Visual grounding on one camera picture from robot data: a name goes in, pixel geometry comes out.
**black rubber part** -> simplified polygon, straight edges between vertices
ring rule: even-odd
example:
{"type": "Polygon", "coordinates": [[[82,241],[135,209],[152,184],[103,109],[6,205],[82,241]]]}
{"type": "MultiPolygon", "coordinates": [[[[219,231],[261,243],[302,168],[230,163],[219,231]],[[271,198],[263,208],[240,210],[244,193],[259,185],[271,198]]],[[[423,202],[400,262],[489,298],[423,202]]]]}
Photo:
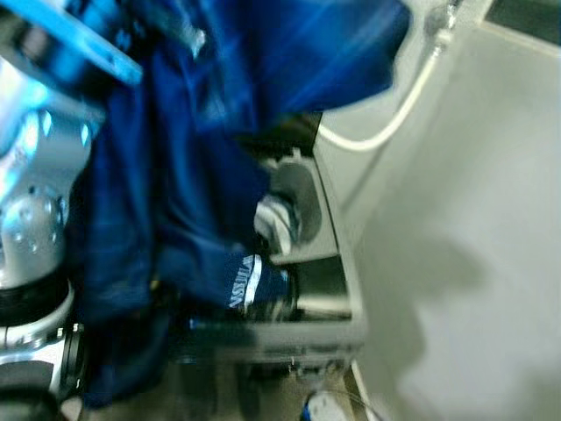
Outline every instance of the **black rubber part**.
{"type": "Polygon", "coordinates": [[[59,408],[43,391],[16,389],[0,392],[0,419],[6,421],[55,421],[59,408]]]}
{"type": "Polygon", "coordinates": [[[71,397],[77,390],[77,381],[84,376],[86,366],[86,339],[82,332],[70,332],[64,345],[64,357],[60,378],[64,390],[71,397]]]}
{"type": "Polygon", "coordinates": [[[53,364],[44,361],[11,362],[0,365],[0,393],[14,389],[49,390],[53,364]]]}
{"type": "Polygon", "coordinates": [[[23,287],[0,289],[0,326],[35,322],[55,311],[67,295],[68,280],[61,270],[23,287]]]}

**white cable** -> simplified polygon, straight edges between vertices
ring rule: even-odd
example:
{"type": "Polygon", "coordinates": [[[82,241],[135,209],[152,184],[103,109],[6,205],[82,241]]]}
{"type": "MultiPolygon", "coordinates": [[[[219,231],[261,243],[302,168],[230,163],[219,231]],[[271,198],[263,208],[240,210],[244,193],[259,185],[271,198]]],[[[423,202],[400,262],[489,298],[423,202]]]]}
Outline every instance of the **white cable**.
{"type": "Polygon", "coordinates": [[[417,103],[419,96],[421,96],[421,93],[423,92],[424,85],[432,75],[440,55],[440,48],[436,48],[426,60],[423,68],[421,69],[421,73],[417,76],[413,87],[405,97],[405,101],[403,101],[399,110],[394,114],[389,124],[373,138],[364,140],[347,139],[339,134],[336,134],[324,125],[319,125],[318,134],[333,145],[350,152],[368,152],[384,145],[395,135],[417,103]]]}

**floor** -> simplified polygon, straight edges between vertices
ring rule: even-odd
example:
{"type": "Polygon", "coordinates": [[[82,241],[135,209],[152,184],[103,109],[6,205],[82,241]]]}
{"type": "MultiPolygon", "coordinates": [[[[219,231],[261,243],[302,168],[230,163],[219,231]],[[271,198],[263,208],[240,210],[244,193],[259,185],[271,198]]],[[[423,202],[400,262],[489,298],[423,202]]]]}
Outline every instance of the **floor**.
{"type": "MultiPolygon", "coordinates": [[[[328,379],[324,387],[346,391],[349,376],[328,379]]],[[[126,403],[82,413],[80,421],[299,421],[311,387],[289,376],[249,380],[232,366],[171,366],[161,385],[126,403]]],[[[349,421],[366,421],[345,395],[333,395],[349,421]]]]}

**blue fabric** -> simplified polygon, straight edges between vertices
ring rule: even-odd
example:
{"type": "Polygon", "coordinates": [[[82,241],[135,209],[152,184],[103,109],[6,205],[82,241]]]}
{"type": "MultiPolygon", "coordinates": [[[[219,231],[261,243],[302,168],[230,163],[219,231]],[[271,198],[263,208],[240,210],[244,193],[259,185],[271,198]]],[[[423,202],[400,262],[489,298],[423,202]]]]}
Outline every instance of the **blue fabric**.
{"type": "Polygon", "coordinates": [[[102,408],[158,383],[166,367],[171,320],[169,312],[159,309],[89,330],[95,339],[89,343],[94,371],[83,396],[89,408],[102,408]]]}
{"type": "MultiPolygon", "coordinates": [[[[410,18],[398,0],[160,1],[178,13],[182,5],[209,45],[194,61],[162,40],[142,63],[143,82],[118,87],[107,102],[67,226],[78,317],[100,331],[150,304],[155,275],[227,307],[242,260],[253,253],[253,217],[269,185],[233,136],[386,89],[410,18]]],[[[256,296],[284,294],[282,276],[264,272],[263,288],[272,292],[256,296]]],[[[141,343],[136,351],[146,360],[141,343]]],[[[134,360],[128,345],[102,359],[91,404],[146,378],[139,370],[119,381],[117,366],[134,360]]]]}

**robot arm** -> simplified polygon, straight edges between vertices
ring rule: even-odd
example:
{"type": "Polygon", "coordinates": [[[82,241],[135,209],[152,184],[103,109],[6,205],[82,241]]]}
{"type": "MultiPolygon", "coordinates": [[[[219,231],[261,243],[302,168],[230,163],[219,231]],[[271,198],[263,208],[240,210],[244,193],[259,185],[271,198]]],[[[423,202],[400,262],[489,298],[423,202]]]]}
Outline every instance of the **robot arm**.
{"type": "MultiPolygon", "coordinates": [[[[35,419],[33,408],[47,419],[80,390],[84,341],[60,271],[63,230],[105,120],[96,100],[115,81],[142,78],[142,67],[108,41],[125,49],[143,31],[122,3],[0,1],[25,20],[0,49],[0,413],[10,419],[35,419]]],[[[149,11],[149,2],[136,3],[149,11]]],[[[195,28],[169,27],[194,53],[204,44],[195,28]]]]}

